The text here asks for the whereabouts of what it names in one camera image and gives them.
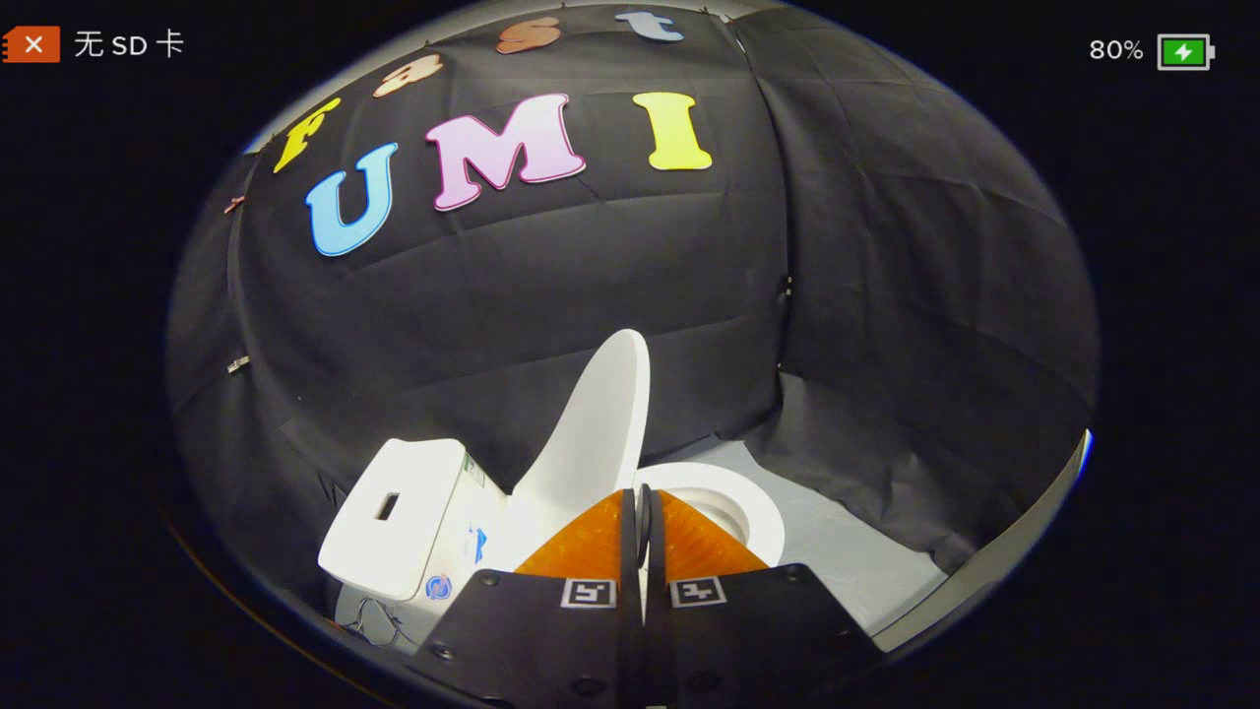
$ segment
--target foam letter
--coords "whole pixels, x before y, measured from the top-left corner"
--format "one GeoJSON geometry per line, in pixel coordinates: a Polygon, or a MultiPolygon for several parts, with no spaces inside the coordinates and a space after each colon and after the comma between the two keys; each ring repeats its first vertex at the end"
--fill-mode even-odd
{"type": "Polygon", "coordinates": [[[437,73],[437,69],[442,68],[442,65],[440,54],[421,57],[410,64],[398,67],[397,69],[389,72],[389,74],[381,81],[381,86],[372,92],[372,96],[374,98],[388,96],[408,83],[415,83],[422,78],[433,76],[437,73]]]}
{"type": "Polygon", "coordinates": [[[442,191],[433,207],[447,212],[472,201],[481,186],[469,180],[467,165],[476,167],[495,189],[508,186],[517,154],[525,150],[522,181],[548,181],[576,175],[586,160],[570,147],[562,110],[568,103],[563,93],[544,93],[525,98],[508,118],[501,133],[495,133],[472,116],[460,116],[425,135],[437,144],[442,170],[442,191]]]}
{"type": "Polygon", "coordinates": [[[559,30],[556,29],[558,24],[559,20],[556,18],[539,18],[537,20],[517,23],[503,30],[503,34],[499,35],[499,39],[503,42],[495,49],[500,54],[514,54],[525,49],[546,47],[559,39],[559,30]]]}
{"type": "Polygon", "coordinates": [[[701,150],[692,127],[690,107],[696,99],[682,93],[656,91],[636,93],[634,102],[648,110],[656,150],[648,162],[658,170],[703,170],[713,156],[701,150]]]}
{"type": "Polygon", "coordinates": [[[669,18],[658,18],[651,13],[625,13],[617,15],[619,20],[625,20],[630,23],[630,29],[635,30],[639,37],[646,37],[648,39],[656,39],[659,42],[678,42],[683,38],[679,31],[667,31],[662,25],[672,25],[674,20],[669,18]]]}
{"type": "Polygon", "coordinates": [[[398,149],[397,142],[387,142],[368,152],[354,165],[363,173],[368,183],[368,205],[363,215],[352,224],[341,220],[341,198],[339,185],[345,179],[345,170],[324,178],[306,194],[306,204],[311,208],[311,233],[315,248],[325,256],[340,256],[363,246],[389,215],[393,201],[389,185],[389,155],[398,149]]]}
{"type": "Polygon", "coordinates": [[[316,108],[314,113],[306,116],[294,130],[289,131],[289,142],[285,144],[285,151],[280,154],[280,161],[276,162],[276,169],[271,170],[272,174],[278,173],[281,167],[289,164],[290,160],[306,150],[306,139],[315,135],[319,126],[324,125],[324,113],[336,108],[341,102],[340,98],[334,98],[323,107],[316,108]]]}

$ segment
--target letter m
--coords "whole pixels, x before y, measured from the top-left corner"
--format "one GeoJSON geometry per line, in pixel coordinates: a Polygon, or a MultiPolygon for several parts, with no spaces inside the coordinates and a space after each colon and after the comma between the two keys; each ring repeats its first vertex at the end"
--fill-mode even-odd
{"type": "Polygon", "coordinates": [[[573,154],[564,132],[562,110],[568,103],[563,93],[546,93],[517,105],[501,133],[495,133],[472,116],[460,116],[425,135],[437,144],[442,170],[442,191],[433,207],[449,212],[472,201],[481,185],[469,179],[472,165],[495,189],[508,186],[517,154],[525,150],[522,181],[549,181],[576,175],[586,161],[573,154]]]}

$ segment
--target letter u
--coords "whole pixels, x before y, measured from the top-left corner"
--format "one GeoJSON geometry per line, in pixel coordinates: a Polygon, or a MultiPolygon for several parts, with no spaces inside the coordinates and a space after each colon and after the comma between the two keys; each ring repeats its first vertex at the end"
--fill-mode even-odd
{"type": "Polygon", "coordinates": [[[325,256],[341,256],[363,246],[389,215],[393,189],[389,184],[389,156],[398,150],[397,142],[387,142],[368,152],[354,167],[363,173],[368,184],[368,205],[363,215],[353,223],[341,220],[339,188],[345,180],[345,170],[333,173],[306,193],[311,208],[311,234],[315,248],[325,256]]]}

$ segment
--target toilet bowl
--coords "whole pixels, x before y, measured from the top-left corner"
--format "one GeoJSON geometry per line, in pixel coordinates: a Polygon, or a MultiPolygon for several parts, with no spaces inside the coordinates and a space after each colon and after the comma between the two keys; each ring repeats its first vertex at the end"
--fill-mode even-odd
{"type": "Polygon", "coordinates": [[[767,567],[784,552],[784,519],[766,491],[748,479],[706,463],[662,463],[635,472],[646,485],[687,502],[742,543],[767,567]]]}

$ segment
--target battery icon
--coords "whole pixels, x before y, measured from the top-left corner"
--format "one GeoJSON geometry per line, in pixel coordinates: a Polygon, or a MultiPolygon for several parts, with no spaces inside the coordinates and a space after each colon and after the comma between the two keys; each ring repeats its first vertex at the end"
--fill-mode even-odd
{"type": "Polygon", "coordinates": [[[1159,71],[1162,72],[1206,72],[1212,68],[1216,47],[1207,34],[1160,34],[1159,71]]]}

